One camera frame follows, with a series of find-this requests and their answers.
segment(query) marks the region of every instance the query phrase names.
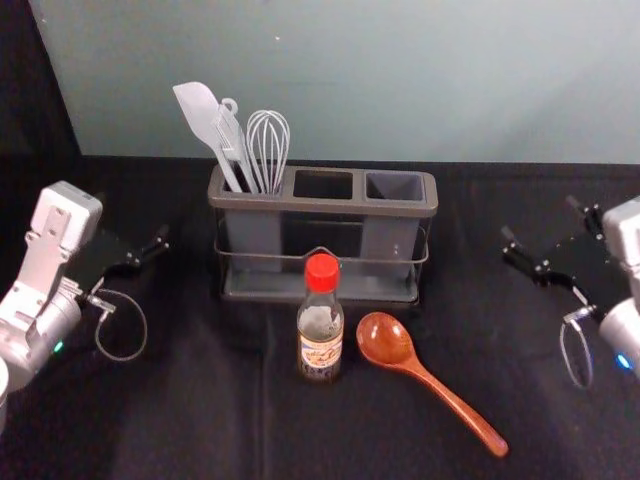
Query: utensil holder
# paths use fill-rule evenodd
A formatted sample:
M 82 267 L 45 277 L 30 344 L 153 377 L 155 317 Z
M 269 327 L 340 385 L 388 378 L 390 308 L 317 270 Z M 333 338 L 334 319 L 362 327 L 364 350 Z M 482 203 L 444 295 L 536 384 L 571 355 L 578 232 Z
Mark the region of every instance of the utensil holder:
M 299 301 L 305 260 L 323 250 L 340 261 L 342 300 L 418 299 L 438 207 L 428 173 L 287 166 L 277 195 L 255 195 L 216 167 L 208 198 L 223 297 Z

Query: wooden ladle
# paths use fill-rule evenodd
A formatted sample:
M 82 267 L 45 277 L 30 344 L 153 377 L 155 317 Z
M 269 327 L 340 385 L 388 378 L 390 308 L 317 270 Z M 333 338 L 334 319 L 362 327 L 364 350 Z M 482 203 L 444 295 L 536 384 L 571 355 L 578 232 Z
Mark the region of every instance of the wooden ladle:
M 509 451 L 507 442 L 460 397 L 429 373 L 418 360 L 409 332 L 394 317 L 373 312 L 358 324 L 358 347 L 371 363 L 417 378 L 433 390 L 497 457 Z

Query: light blue wall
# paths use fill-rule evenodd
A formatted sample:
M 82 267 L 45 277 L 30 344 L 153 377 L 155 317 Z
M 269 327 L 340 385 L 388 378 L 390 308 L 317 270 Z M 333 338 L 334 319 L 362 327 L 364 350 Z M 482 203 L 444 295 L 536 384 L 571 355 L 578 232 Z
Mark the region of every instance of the light blue wall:
M 198 80 L 291 158 L 636 163 L 637 0 L 31 0 L 89 155 L 209 156 Z

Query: bottle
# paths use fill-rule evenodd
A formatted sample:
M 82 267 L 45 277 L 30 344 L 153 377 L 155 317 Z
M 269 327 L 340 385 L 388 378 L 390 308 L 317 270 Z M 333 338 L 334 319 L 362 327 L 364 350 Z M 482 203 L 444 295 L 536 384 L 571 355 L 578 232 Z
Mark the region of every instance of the bottle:
M 298 370 L 307 379 L 331 382 L 340 371 L 344 312 L 336 298 L 338 260 L 315 254 L 305 267 L 307 296 L 298 310 Z

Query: black table surface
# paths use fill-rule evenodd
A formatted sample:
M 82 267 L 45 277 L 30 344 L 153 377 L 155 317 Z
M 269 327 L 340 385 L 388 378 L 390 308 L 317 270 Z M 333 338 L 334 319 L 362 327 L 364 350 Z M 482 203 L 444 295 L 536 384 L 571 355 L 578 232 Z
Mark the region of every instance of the black table surface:
M 587 324 L 595 381 L 575 388 L 558 333 L 576 301 L 535 287 L 500 256 L 502 225 L 532 249 L 549 247 L 581 230 L 567 194 L 612 207 L 640 193 L 638 168 L 412 166 L 434 173 L 440 202 L 422 302 L 379 309 L 406 325 L 427 367 L 507 439 L 510 453 L 498 460 L 421 385 L 362 359 L 355 327 L 370 308 L 345 309 L 341 377 L 315 386 L 295 371 L 296 306 L 212 294 L 210 161 L 85 158 L 40 170 L 30 162 L 0 163 L 2 292 L 17 274 L 37 194 L 58 179 L 104 192 L 102 226 L 137 244 L 170 220 L 173 248 L 139 277 L 109 285 L 146 312 L 141 358 L 120 365 L 96 353 L 89 316 L 9 397 L 1 479 L 640 478 L 638 382 Z M 136 333 L 134 323 L 114 324 L 116 337 Z

